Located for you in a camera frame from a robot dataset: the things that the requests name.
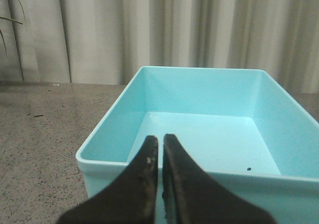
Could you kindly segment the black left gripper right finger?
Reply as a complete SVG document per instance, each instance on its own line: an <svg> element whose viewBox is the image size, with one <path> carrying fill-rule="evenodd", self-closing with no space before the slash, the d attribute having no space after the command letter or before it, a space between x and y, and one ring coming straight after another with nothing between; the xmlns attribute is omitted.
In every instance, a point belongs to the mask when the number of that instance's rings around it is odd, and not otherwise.
<svg viewBox="0 0 319 224"><path fill-rule="evenodd" d="M184 150L173 134L164 136L162 181L169 224L270 224L272 216L233 194Z"/></svg>

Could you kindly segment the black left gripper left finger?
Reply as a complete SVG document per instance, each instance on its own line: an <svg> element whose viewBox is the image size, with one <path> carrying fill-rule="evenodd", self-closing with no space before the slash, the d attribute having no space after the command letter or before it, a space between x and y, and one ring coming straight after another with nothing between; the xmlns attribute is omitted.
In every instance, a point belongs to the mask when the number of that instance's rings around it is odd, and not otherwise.
<svg viewBox="0 0 319 224"><path fill-rule="evenodd" d="M158 189L158 139L145 138L136 156L106 188L66 211L59 224L153 224Z"/></svg>

